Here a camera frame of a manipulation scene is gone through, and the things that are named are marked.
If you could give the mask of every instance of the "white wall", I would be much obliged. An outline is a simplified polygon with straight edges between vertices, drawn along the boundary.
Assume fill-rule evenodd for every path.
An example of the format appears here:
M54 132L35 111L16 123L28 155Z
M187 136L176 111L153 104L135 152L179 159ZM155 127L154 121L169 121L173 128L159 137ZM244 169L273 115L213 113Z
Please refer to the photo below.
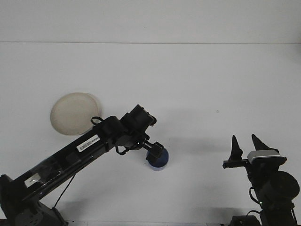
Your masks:
M223 169L222 161L233 134L246 157L254 133L288 158L281 169L301 182L301 45L237 43L300 43L300 8L299 1L0 1L0 173L16 178L76 139L51 127L50 110L67 93L89 92L103 117L120 118L136 104L156 116L147 132L168 148L170 162L154 172L145 151L107 153L63 196L66 219L219 223L258 208L245 170ZM169 44L45 43L91 41ZM52 207L63 188L42 201ZM301 216L301 198L294 203Z
M1 0L0 41L300 43L299 0Z

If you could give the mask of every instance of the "white tabletop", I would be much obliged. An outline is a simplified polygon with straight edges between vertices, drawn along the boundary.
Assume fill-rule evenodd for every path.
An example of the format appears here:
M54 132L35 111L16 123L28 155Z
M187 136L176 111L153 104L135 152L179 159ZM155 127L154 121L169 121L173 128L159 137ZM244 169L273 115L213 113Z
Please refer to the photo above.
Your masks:
M75 177L57 206L65 219L229 222L258 209L245 169L222 168L233 134L243 157L252 133L279 149L280 169L301 182L300 71L301 45L0 43L0 173L16 178L75 140L51 127L50 110L88 92L104 118L144 106L170 161L155 172L144 150L110 151ZM293 202L301 216L301 196Z

